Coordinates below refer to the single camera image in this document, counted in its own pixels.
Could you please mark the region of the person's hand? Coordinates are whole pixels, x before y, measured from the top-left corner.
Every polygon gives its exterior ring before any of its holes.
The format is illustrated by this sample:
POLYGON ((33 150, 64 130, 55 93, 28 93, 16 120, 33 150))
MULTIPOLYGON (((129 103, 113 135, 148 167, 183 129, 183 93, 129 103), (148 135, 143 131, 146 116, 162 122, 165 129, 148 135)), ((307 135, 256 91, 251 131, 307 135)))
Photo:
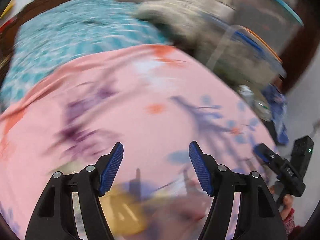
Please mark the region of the person's hand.
POLYGON ((281 216, 282 220, 284 221, 291 212, 291 209, 293 206, 293 197, 289 194, 286 194, 283 197, 282 204, 283 204, 283 209, 280 212, 280 216, 281 216))

